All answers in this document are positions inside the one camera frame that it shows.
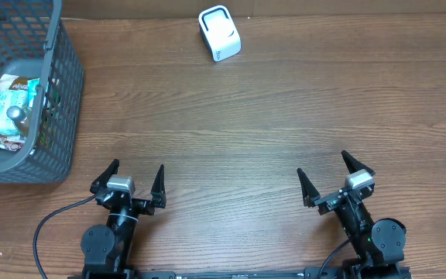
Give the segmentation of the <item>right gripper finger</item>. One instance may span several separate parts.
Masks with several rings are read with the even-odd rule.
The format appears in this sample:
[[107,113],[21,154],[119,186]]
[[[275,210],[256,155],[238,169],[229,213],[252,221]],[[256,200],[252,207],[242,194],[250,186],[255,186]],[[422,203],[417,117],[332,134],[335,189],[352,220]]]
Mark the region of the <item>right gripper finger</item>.
[[343,150],[341,152],[341,155],[350,174],[354,174],[355,172],[360,170],[367,171],[371,176],[374,176],[376,174],[376,172],[372,168],[355,159],[348,151]]
[[306,173],[301,169],[297,168],[297,175],[300,180],[300,186],[302,191],[303,203],[306,207],[315,207],[316,201],[321,197],[318,190],[312,184]]

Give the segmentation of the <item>mint green wipes pack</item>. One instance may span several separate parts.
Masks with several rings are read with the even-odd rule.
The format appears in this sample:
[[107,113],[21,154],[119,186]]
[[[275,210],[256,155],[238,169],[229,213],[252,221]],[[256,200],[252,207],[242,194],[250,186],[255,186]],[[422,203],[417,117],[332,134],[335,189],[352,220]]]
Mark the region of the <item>mint green wipes pack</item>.
[[14,122],[7,116],[12,106],[23,108],[28,105],[28,91],[3,89],[0,91],[0,135],[16,136],[20,131]]

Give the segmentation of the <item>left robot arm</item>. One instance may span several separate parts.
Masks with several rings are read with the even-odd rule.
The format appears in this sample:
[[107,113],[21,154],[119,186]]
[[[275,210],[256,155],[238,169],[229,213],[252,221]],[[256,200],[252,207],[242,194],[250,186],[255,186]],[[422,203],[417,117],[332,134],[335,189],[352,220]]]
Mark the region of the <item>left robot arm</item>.
[[107,222],[86,230],[81,238],[84,253],[83,278],[140,278],[129,264],[129,255],[140,215],[153,215],[166,207],[164,166],[157,171],[151,199],[134,197],[132,177],[118,174],[119,160],[114,159],[92,183],[90,192],[98,205],[109,210]]

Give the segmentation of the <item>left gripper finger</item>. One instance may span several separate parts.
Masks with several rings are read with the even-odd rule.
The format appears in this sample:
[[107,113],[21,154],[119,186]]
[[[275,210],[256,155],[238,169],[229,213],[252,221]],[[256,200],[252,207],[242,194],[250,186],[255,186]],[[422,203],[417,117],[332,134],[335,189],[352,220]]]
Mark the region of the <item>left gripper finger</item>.
[[109,179],[112,175],[118,173],[119,168],[119,160],[114,159],[110,165],[106,168],[104,172],[102,172],[92,183],[90,186],[90,192],[92,194],[97,194],[102,188],[107,186]]
[[164,183],[164,165],[161,164],[151,188],[151,202],[155,208],[166,207],[166,188]]

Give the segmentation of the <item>yellow dish soap bottle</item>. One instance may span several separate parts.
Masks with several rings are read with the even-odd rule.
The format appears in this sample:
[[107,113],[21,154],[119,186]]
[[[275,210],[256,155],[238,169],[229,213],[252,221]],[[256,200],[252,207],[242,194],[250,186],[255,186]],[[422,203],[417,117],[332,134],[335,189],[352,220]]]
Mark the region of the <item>yellow dish soap bottle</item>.
[[6,111],[6,115],[13,121],[15,127],[23,136],[28,136],[29,134],[31,113],[30,108],[20,108],[16,105],[9,107]]

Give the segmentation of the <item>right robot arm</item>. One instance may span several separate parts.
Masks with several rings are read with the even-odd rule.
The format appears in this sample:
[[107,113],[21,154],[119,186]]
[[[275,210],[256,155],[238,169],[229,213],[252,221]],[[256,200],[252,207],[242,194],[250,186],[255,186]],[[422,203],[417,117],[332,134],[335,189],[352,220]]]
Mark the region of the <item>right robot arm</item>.
[[320,215],[334,212],[347,236],[321,267],[308,267],[304,273],[317,278],[411,278],[410,268],[399,265],[404,260],[406,226],[392,218],[374,221],[363,203],[374,193],[376,172],[346,150],[341,155],[349,175],[344,186],[329,195],[322,196],[297,169],[304,205],[317,208]]

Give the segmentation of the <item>green lid seasoning jar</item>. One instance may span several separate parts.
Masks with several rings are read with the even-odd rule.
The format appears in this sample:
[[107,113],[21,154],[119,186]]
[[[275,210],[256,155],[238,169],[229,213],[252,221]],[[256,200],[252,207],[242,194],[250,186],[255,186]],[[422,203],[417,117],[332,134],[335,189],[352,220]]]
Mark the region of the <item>green lid seasoning jar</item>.
[[46,102],[46,110],[48,111],[48,113],[51,116],[55,116],[57,113],[56,105],[59,105],[61,100],[60,93],[57,90],[59,88],[60,79],[53,78],[52,82],[55,84],[55,88],[50,93],[52,101],[49,101],[47,98],[45,98],[45,102]]

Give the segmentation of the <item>Kleenex pocket tissue pack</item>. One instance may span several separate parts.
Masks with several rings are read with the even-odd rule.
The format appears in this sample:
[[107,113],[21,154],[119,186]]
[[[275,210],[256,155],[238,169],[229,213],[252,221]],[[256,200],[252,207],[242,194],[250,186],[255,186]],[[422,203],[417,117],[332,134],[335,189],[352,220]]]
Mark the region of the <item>Kleenex pocket tissue pack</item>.
[[33,78],[33,79],[29,79],[27,81],[27,86],[28,86],[28,107],[32,108],[33,106],[33,101],[34,98],[38,95],[38,91],[37,88],[40,84],[40,79],[37,78]]

